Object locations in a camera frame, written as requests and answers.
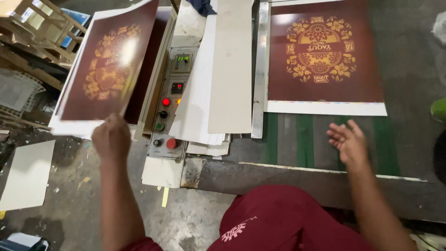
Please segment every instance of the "switch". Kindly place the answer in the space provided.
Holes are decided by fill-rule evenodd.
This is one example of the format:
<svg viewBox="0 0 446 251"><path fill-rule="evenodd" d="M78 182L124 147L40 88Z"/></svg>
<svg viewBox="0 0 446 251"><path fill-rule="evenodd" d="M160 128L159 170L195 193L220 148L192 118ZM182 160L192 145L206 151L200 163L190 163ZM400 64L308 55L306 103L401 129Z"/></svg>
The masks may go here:
<svg viewBox="0 0 446 251"><path fill-rule="evenodd" d="M158 113L161 118L167 118L168 113L166 111L162 111Z"/></svg>
<svg viewBox="0 0 446 251"><path fill-rule="evenodd" d="M167 149L174 149L177 147L177 140L175 140L174 138L170 138L167 143L166 143Z"/></svg>
<svg viewBox="0 0 446 251"><path fill-rule="evenodd" d="M170 100L168 98L163 99L163 105L168 106L170 104Z"/></svg>
<svg viewBox="0 0 446 251"><path fill-rule="evenodd" d="M158 131L162 132L162 131L164 130L164 128L165 128L165 127L164 127L163 124L161 124L161 123L158 123L158 124L157 124L157 130L158 130Z"/></svg>
<svg viewBox="0 0 446 251"><path fill-rule="evenodd" d="M154 144L155 146L161 146L161 145L163 144L163 142L162 142L161 140L157 139L157 140L154 140L154 141L153 141L153 144Z"/></svg>

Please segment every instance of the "person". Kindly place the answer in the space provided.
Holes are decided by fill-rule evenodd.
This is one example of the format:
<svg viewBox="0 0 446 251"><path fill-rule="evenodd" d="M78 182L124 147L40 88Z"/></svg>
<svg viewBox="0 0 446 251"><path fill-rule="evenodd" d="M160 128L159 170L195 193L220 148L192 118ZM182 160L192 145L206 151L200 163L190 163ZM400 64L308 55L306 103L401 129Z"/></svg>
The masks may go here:
<svg viewBox="0 0 446 251"><path fill-rule="evenodd" d="M347 167L360 234L335 221L306 192L291 186L266 185L235 198L222 218L220 238L207 250L416 251L378 188L365 135L353 120L347 123L330 124L327 134ZM103 250L162 251L145 236L130 187L130 132L126 121L112 114L94 130L92 140L101 159Z"/></svg>

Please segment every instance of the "yellow paper strip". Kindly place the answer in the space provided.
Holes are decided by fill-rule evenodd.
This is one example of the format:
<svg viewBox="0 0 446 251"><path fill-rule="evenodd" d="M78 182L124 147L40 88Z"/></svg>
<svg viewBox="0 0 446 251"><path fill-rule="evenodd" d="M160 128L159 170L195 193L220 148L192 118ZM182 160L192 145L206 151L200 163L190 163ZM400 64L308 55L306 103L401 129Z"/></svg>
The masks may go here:
<svg viewBox="0 0 446 251"><path fill-rule="evenodd" d="M163 195L163 204L162 207L166 207L167 205L167 196L169 196L169 188L164 188L164 195Z"/></svg>

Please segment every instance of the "metal frame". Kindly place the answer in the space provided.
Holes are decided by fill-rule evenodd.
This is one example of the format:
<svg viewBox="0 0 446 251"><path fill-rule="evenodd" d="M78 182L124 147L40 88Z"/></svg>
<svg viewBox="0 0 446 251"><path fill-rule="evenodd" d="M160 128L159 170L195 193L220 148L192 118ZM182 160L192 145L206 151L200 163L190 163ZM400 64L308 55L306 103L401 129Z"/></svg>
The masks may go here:
<svg viewBox="0 0 446 251"><path fill-rule="evenodd" d="M260 0L251 138L263 136L265 90L268 85L270 19L271 4L268 0Z"/></svg>

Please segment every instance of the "maroon shirt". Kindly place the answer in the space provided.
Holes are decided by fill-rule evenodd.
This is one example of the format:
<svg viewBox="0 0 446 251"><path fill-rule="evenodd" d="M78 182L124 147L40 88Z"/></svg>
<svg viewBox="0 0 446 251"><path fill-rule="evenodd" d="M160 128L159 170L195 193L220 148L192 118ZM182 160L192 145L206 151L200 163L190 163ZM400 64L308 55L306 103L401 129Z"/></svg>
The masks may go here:
<svg viewBox="0 0 446 251"><path fill-rule="evenodd" d="M237 196L223 215L220 238L208 251L371 251L352 229L335 221L306 192L266 185ZM162 251L151 238L123 251Z"/></svg>

